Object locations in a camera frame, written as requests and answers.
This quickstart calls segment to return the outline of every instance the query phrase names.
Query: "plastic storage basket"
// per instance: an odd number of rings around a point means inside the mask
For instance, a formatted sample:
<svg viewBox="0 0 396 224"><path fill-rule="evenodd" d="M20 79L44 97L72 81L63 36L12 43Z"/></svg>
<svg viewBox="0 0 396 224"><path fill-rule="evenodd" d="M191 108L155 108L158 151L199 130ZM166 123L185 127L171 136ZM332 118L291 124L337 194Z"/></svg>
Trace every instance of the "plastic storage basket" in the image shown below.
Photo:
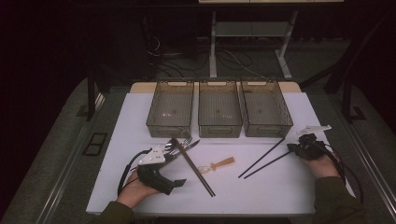
<svg viewBox="0 0 396 224"><path fill-rule="evenodd" d="M193 79L163 78L157 82L146 122L151 137L191 134Z"/></svg>
<svg viewBox="0 0 396 224"><path fill-rule="evenodd" d="M293 121L276 81L245 78L239 96L247 137L285 137L288 134Z"/></svg>
<svg viewBox="0 0 396 224"><path fill-rule="evenodd" d="M200 137L239 137L242 129L242 114L235 80L228 78L200 80L198 125Z"/></svg>

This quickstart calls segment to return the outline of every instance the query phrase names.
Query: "white table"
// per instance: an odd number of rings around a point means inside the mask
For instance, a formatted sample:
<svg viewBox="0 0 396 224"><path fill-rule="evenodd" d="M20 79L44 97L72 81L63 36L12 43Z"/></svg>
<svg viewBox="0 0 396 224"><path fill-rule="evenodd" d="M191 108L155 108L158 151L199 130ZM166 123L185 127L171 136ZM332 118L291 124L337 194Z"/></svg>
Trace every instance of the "white table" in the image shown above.
<svg viewBox="0 0 396 224"><path fill-rule="evenodd" d="M110 201L117 198L122 172L136 153L168 141L149 135L146 120L152 96L153 93L127 94L87 206L88 213L101 213ZM197 97L195 93L191 126L193 141L199 139ZM287 92L284 97L294 126L286 140L251 171L287 152L286 144L297 143L296 132L306 125L320 125L305 93ZM327 141L324 133L317 133L317 137ZM315 179L294 154L247 179L238 178L278 141L277 138L247 138L244 129L239 138L201 139L188 152L195 165L235 158L235 163L204 174L216 197L210 197L185 159L180 157L162 168L161 174L170 180L187 178L185 185L173 189L170 195L150 196L134 209L135 214L139 217L290 217L313 214Z"/></svg>

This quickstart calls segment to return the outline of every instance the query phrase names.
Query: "black cable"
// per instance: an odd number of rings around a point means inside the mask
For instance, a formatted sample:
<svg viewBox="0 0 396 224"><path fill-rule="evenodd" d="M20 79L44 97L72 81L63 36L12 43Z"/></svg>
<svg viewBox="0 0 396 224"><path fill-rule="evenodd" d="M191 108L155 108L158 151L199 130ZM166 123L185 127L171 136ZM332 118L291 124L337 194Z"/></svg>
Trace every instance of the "black cable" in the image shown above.
<svg viewBox="0 0 396 224"><path fill-rule="evenodd" d="M184 75L177 68L175 68L175 67L173 67L171 65L168 65L168 64L164 64L164 63L160 63L160 65L168 67L168 68L171 68L171 69L177 71L180 74L181 77L184 77Z"/></svg>
<svg viewBox="0 0 396 224"><path fill-rule="evenodd" d="M200 66L197 67L197 68L192 68L192 69L181 68L181 69L182 69L182 70L185 70L185 69L186 69L187 71L198 71L198 70L200 70L200 69L202 69L202 68L205 67L205 65L206 65L206 63L207 63L207 61L208 61L208 59L209 59L209 56L207 55L207 57L205 57L205 60L204 60L203 64L200 65Z"/></svg>
<svg viewBox="0 0 396 224"><path fill-rule="evenodd" d="M143 154L148 154L150 151L151 151L151 149L149 149L149 150L143 150L143 151L137 153L137 154L131 159L131 161L128 163L128 165L125 166L125 170L124 170L124 172L122 173L122 176L121 176L121 179L120 179L120 183L119 183L119 188L118 188L118 191L117 191L117 195L120 195L121 192L122 192L122 190L123 190L123 184L124 184L124 182L125 182L126 176L128 175L128 173L129 173L130 170L131 170L132 163L134 163L134 161L135 161L139 156L141 156L141 155L143 155Z"/></svg>
<svg viewBox="0 0 396 224"><path fill-rule="evenodd" d="M238 51L238 52L242 52L242 50L243 49L246 49L246 48L249 48L249 49L260 49L260 50L262 50L261 48L264 48L264 47L267 47L267 46L271 46L271 45L273 45L275 43L275 40L270 40L270 42L269 43L265 43L265 44L262 44L262 45L259 45L259 46L247 46L247 47L237 47L235 44L231 44L231 46L230 47L227 47L227 48L233 48L233 51ZM223 42L221 42L221 47L223 48L223 49L226 49L226 47L224 47L224 45L223 45Z"/></svg>
<svg viewBox="0 0 396 224"><path fill-rule="evenodd" d="M173 77L170 73L166 72L166 70L164 70L164 69L161 69L161 68L159 68L159 67L157 67L156 69L158 69L158 70L160 70L160 71L166 73L166 75L168 75L169 77Z"/></svg>
<svg viewBox="0 0 396 224"><path fill-rule="evenodd" d="M303 47L303 45L304 45L306 42L303 41L303 44L301 44L300 47L298 47L298 48L289 56L289 58L288 58L287 60L285 60L285 64L284 64L281 68L284 68L284 67L291 61L291 59L296 55L296 53L297 53L298 51L301 50L301 48Z"/></svg>
<svg viewBox="0 0 396 224"><path fill-rule="evenodd" d="M241 62L241 60L238 60L238 62L236 62L235 61L235 58L232 58L231 60L229 60L229 59L226 59L226 58L224 58L224 60L226 60L227 62L229 62L229 63L235 63L235 64L237 64L237 65L242 65L242 66L251 66L252 64L253 64L253 60L251 59L251 57L250 56L248 56L245 52L241 52L239 49L237 49L237 50L227 50L224 46L223 46L223 44L221 43L221 49L220 50L223 50L223 51L225 51L225 52L227 52L228 54L227 55L229 55L229 54L232 54L232 55L234 55L235 53L242 53L242 54L244 54L247 58L248 58L248 63L246 63L246 64L244 64L244 63L242 63Z"/></svg>
<svg viewBox="0 0 396 224"><path fill-rule="evenodd" d="M198 74L196 74L195 71L192 70L192 69L190 69L190 68L184 68L184 67L178 65L177 63L172 63L172 62L169 62L169 61L163 61L163 62L164 62L164 63L171 63L171 64L173 64L174 66L177 66L180 70L192 72L192 73L195 75L195 77L198 77Z"/></svg>
<svg viewBox="0 0 396 224"><path fill-rule="evenodd" d="M337 172L340 175L341 179L343 180L344 184L346 184L347 181L346 181L346 175L345 175L345 172L344 172L343 165L342 165L342 163L340 161L338 161L334 157L334 155L330 152L330 150L327 149L327 148L323 148L323 147L321 147L320 145L318 145L316 143L311 143L311 142L308 142L308 143L314 145L315 147L320 148L330 158L330 160L334 163L335 169L337 170Z"/></svg>
<svg viewBox="0 0 396 224"><path fill-rule="evenodd" d="M120 191L120 193L128 186L128 185L130 185L130 184L132 184L132 183L134 183L137 179L138 179L139 177L137 177L137 178L135 178L135 179L133 179L133 180L131 180L130 182L128 182L124 187L122 187L122 189L121 189L121 191Z"/></svg>
<svg viewBox="0 0 396 224"><path fill-rule="evenodd" d="M232 67L230 67L229 65L227 65L222 59L225 60L225 58L224 58L221 54L216 54L216 60L219 61L219 63L221 63L224 67L226 67L226 68L228 68L228 69L231 69L231 70L234 70L234 71L241 71L241 70L244 70L244 68L241 67L241 64L232 61L231 63L238 64L238 67L232 68Z"/></svg>
<svg viewBox="0 0 396 224"><path fill-rule="evenodd" d="M241 60L240 59L235 59L236 58L236 56L235 56L235 53L238 53L238 52L230 52L230 51L228 51L227 49L224 49L223 50L224 52L226 52L227 54L226 55L228 55L228 56L231 56L231 59L228 59L228 58L226 58L226 57L224 57L224 56L222 56L221 54L218 54L217 56L220 56L220 58L223 58L225 61L227 61L228 63L233 63L233 64L236 64L236 65L238 65L238 67L239 66L251 66L252 64L253 64L253 60L251 59L251 57L250 56L248 56L246 53L244 53L244 52L239 52L239 53L241 53L241 54L243 54L243 55L245 55L246 57L247 57L247 59L248 59L248 63L243 63L243 62L241 62Z"/></svg>
<svg viewBox="0 0 396 224"><path fill-rule="evenodd" d="M262 44L262 45L260 45L260 46L257 46L257 48L260 49L260 48L268 47L268 46L274 45L274 44L277 42L276 40L273 40L273 39L271 39L271 38L269 38L269 37L267 37L267 39L269 39L270 42L264 43L264 44Z"/></svg>
<svg viewBox="0 0 396 224"><path fill-rule="evenodd" d="M338 151L334 147L332 147L328 144L325 144L325 145L327 147L330 147L338 155L338 158L340 159L340 162L342 163L342 165L352 174L353 178L355 179L356 183L358 184L359 192L361 194L361 203L363 203L363 199L364 199L363 187L361 186L361 182L359 181L358 176L347 165L344 164L343 159L340 156L340 153L338 153Z"/></svg>
<svg viewBox="0 0 396 224"><path fill-rule="evenodd" d="M333 152L335 152L335 154L338 156L338 160L340 160L340 164L343 166L344 168L344 162L343 162L343 158L340 156L340 153L332 146L328 145L328 144L324 144L326 147L330 147L332 149Z"/></svg>
<svg viewBox="0 0 396 224"><path fill-rule="evenodd" d="M197 55L198 54L203 54L203 53L208 53L208 48L201 48L197 50ZM191 56L188 56L184 53L163 53L162 58L166 60L174 60L174 59L186 59L190 58Z"/></svg>

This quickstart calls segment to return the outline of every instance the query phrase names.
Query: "sleeve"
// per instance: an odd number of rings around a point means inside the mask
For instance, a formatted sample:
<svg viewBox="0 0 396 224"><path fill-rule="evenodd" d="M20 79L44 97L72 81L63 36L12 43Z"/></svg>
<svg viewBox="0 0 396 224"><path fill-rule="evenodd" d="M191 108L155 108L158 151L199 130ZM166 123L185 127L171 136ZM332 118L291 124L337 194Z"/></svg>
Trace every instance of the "sleeve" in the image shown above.
<svg viewBox="0 0 396 224"><path fill-rule="evenodd" d="M364 207L349 194L339 177L324 177L315 183L314 224L365 224Z"/></svg>
<svg viewBox="0 0 396 224"><path fill-rule="evenodd" d="M110 202L106 209L89 224L130 224L134 217L132 209L122 203Z"/></svg>

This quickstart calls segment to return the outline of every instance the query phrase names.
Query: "chopsticks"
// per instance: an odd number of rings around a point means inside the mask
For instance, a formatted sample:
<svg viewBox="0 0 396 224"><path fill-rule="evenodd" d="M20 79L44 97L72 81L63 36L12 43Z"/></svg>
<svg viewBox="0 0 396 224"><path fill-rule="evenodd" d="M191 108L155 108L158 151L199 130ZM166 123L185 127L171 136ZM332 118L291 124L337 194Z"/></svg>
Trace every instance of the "chopsticks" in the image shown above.
<svg viewBox="0 0 396 224"><path fill-rule="evenodd" d="M284 158L285 156L289 155L290 153L291 153L291 151L288 151L287 153L285 153L285 154L283 154L283 155L281 155L281 156L275 158L274 160L272 160L272 161L266 163L264 166L260 167L259 169L255 170L254 172L252 172L252 173L250 173L249 175L245 176L244 179L250 177L251 175L256 174L257 172L259 172L260 170L264 169L265 167L271 165L272 163L274 163L274 162L276 162L276 161L279 161L280 159Z"/></svg>
<svg viewBox="0 0 396 224"><path fill-rule="evenodd" d="M189 166L191 167L191 169L195 172L195 174L198 176L198 179L201 181L201 183L204 185L205 189L207 190L207 192L210 194L211 197L216 196L215 192L213 191L212 188L210 188L210 186L207 184L206 180L204 179L204 177L201 175L201 173L199 173L197 167L194 165L194 163L192 162L192 160L190 159L189 155L187 154L186 150L184 149L184 147L176 140L176 147L177 149L180 151L181 155L183 155L183 157L186 159L187 163L189 164Z"/></svg>
<svg viewBox="0 0 396 224"><path fill-rule="evenodd" d="M268 155L272 150L274 150L274 148L276 148L277 146L279 146L279 144L281 144L283 142L283 140L285 140L285 138L280 139L280 141L278 143L276 143L276 145L274 145L273 147L271 147L271 149L269 149L263 156L261 156L257 161L255 161L251 166L249 166L246 171L244 173L242 173L240 176L238 176L238 178L240 178L242 175L244 175L247 171L249 171L253 166L255 166L259 161L261 161L266 155Z"/></svg>

